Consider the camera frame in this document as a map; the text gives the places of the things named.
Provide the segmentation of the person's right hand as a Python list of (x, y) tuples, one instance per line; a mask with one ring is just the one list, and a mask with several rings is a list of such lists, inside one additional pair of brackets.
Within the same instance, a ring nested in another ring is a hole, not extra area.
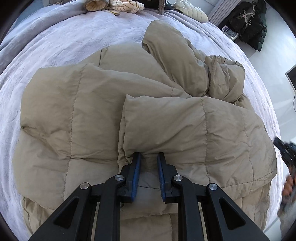
[(295, 183), (295, 177), (293, 178), (291, 175), (287, 176), (286, 182), (283, 187), (282, 196), (290, 196), (293, 192), (293, 187)]

